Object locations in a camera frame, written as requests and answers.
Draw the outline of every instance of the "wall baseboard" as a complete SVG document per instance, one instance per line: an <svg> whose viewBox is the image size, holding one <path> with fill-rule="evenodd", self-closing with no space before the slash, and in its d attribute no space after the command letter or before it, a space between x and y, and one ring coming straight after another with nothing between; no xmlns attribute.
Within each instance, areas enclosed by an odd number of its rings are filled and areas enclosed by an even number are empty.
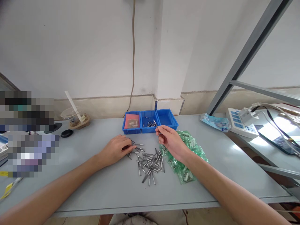
<svg viewBox="0 0 300 225"><path fill-rule="evenodd" d="M300 87L272 88L277 91L300 97ZM154 95L133 95L130 111L154 110L170 108L174 115L205 113L217 91L183 92L182 98L156 99ZM121 118L128 109L130 96L95 97L74 99L75 105L83 108L92 119ZM249 107L255 102L280 103L281 100L268 97L245 89L232 90L217 112L225 112L227 108ZM67 99L54 100L54 119L62 120L60 113L71 107Z"/></svg>

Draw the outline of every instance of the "pixelated area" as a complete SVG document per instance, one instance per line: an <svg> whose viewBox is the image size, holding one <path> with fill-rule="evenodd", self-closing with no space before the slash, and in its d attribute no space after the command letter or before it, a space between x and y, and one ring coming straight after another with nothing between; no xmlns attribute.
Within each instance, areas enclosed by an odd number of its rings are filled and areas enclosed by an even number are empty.
<svg viewBox="0 0 300 225"><path fill-rule="evenodd" d="M31 92L0 92L0 131L53 131L53 99Z"/></svg>
<svg viewBox="0 0 300 225"><path fill-rule="evenodd" d="M34 177L42 171L55 155L59 145L59 135L24 135L8 136L8 176Z"/></svg>

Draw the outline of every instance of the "hand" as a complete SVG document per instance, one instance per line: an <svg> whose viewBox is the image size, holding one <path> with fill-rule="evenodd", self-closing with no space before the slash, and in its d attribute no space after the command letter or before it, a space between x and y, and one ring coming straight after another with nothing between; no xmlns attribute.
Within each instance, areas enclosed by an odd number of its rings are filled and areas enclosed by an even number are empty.
<svg viewBox="0 0 300 225"><path fill-rule="evenodd" d="M192 151L183 143L176 130L161 125L155 129L158 135L158 142L164 145L175 159L184 164L185 158Z"/></svg>
<svg viewBox="0 0 300 225"><path fill-rule="evenodd" d="M111 139L96 156L103 163L103 167L106 167L116 163L135 148L136 146L132 146L129 138L125 135L118 135Z"/></svg>

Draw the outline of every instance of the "blue plastic bin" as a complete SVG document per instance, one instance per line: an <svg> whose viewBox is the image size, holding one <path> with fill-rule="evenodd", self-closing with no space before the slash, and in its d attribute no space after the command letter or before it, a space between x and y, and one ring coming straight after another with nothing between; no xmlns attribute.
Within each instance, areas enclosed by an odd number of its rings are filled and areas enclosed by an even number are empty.
<svg viewBox="0 0 300 225"><path fill-rule="evenodd" d="M130 128L130 129L124 129L125 126L125 119L126 119L126 115L127 114L135 114L135 115L139 115L140 116L140 127L137 128ZM122 126L122 131L124 132L124 134L137 134L137 133L141 133L141 112L140 111L132 111L132 112L126 112L125 116L124 116L124 122L123 122L123 126Z"/></svg>
<svg viewBox="0 0 300 225"><path fill-rule="evenodd" d="M141 115L142 115L142 117L141 117L141 121L142 121L142 126L141 126L142 132L143 132L143 133L155 133L156 127L147 127L148 121L151 121L151 122L154 123L153 120L155 120L155 122L156 122L156 124L157 124L158 126L160 125L155 110L141 111Z"/></svg>
<svg viewBox="0 0 300 225"><path fill-rule="evenodd" d="M159 125L166 125L174 130L177 130L178 123L170 109L156 110L156 113L158 116Z"/></svg>

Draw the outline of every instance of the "white power strip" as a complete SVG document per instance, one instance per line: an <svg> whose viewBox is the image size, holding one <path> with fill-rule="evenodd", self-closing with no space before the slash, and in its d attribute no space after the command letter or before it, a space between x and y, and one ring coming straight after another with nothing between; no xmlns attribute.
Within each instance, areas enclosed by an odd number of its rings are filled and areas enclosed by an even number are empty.
<svg viewBox="0 0 300 225"><path fill-rule="evenodd" d="M257 136L259 136L259 133L254 127L254 124L251 124L250 126L246 126L245 124L243 124L240 116L238 115L239 112L240 110L233 108L228 108L226 111L226 117L231 123L230 131L247 138L256 138Z"/></svg>

